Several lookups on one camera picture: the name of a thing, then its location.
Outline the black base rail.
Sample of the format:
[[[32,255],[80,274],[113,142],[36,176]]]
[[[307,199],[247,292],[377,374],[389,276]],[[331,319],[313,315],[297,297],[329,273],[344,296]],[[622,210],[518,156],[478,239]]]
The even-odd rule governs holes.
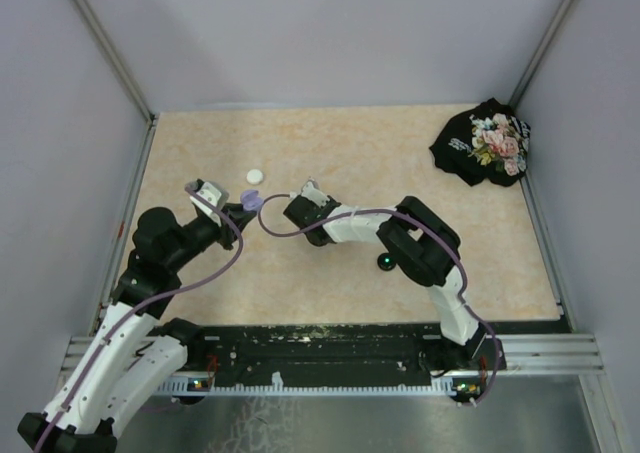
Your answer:
[[[180,372],[202,372],[217,387],[428,386],[433,374],[471,365],[485,333],[465,345],[434,323],[205,326]]]

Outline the aluminium frame post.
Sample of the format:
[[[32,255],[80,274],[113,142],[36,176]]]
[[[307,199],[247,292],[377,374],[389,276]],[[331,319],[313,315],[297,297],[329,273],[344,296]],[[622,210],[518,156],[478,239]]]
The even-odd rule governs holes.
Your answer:
[[[81,21],[125,94],[144,118],[146,124],[151,125],[156,118],[156,114],[149,106],[146,96],[134,78],[131,68],[125,61],[124,56],[119,52],[89,0],[69,0],[69,2],[79,14]]]
[[[575,7],[575,4],[579,0],[561,0],[552,16],[543,36],[541,37],[533,55],[530,58],[527,67],[521,75],[516,87],[511,94],[508,104],[516,110],[521,103],[525,93],[527,92],[531,82],[540,69],[549,49],[551,48],[554,40],[558,36],[563,24],[567,20],[571,11]]]

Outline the purple earbud case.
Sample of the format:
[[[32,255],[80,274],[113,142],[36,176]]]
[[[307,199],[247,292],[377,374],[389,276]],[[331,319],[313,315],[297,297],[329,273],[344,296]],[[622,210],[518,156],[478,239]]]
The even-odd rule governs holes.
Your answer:
[[[259,191],[255,189],[245,190],[240,195],[240,202],[244,211],[258,212],[264,203]]]

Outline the black earbud case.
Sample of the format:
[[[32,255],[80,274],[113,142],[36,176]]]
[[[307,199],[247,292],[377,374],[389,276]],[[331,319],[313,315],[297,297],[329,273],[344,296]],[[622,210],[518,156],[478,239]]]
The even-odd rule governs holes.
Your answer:
[[[396,262],[389,253],[382,253],[377,257],[377,266],[382,271],[388,272],[396,267]]]

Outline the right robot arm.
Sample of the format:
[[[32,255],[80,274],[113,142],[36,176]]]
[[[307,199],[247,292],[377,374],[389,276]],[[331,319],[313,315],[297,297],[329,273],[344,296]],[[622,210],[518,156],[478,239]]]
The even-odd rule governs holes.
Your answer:
[[[382,245],[412,282],[427,289],[439,314],[448,360],[466,369],[481,358],[487,329],[465,298],[468,277],[460,237],[420,200],[407,196],[394,208],[359,209],[330,196],[312,200],[300,194],[283,214],[314,246]]]

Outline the black floral cloth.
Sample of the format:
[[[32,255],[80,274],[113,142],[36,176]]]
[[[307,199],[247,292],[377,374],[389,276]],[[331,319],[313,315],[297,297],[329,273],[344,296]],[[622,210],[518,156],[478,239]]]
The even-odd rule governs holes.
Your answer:
[[[531,127],[494,98],[448,120],[430,146],[435,166],[476,186],[485,180],[503,187],[527,170]]]

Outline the aluminium frame post right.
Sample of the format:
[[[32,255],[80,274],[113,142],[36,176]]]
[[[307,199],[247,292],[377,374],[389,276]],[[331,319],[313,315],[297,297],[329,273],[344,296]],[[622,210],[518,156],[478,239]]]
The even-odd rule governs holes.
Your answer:
[[[558,36],[563,24],[567,20],[571,11],[575,7],[575,4],[579,0],[561,0],[552,16],[543,36],[541,37],[533,55],[530,58],[527,67],[521,75],[516,87],[511,94],[508,104],[516,110],[521,103],[525,93],[527,92],[531,82],[540,69],[549,49],[551,48],[554,40]]]

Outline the white earbud case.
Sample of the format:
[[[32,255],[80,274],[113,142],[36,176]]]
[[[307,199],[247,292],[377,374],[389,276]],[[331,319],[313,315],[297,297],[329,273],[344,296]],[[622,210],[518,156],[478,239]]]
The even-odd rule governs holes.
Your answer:
[[[250,185],[260,185],[264,179],[265,175],[260,169],[251,169],[246,174],[246,181]]]

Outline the aluminium frame post left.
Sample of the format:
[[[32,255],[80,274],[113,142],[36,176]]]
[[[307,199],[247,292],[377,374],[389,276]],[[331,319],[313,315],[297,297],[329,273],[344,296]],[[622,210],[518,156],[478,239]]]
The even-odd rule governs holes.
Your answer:
[[[125,61],[124,56],[119,52],[89,0],[69,0],[69,2],[79,14],[81,21],[125,94],[144,118],[146,124],[151,125],[156,118],[156,114],[149,106],[146,96],[134,78],[131,68]]]

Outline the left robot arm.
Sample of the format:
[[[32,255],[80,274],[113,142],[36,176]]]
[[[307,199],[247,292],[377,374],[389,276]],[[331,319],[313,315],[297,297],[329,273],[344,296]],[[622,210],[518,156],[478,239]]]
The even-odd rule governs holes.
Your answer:
[[[220,206],[209,193],[193,203],[196,216],[185,225],[165,207],[139,217],[127,269],[90,346],[44,410],[25,414],[18,425],[33,451],[115,451],[129,422],[169,376],[206,362],[202,329],[186,320],[172,320],[155,340],[142,342],[170,301],[188,292],[180,270],[214,244],[240,253],[242,232],[256,216],[242,204]]]

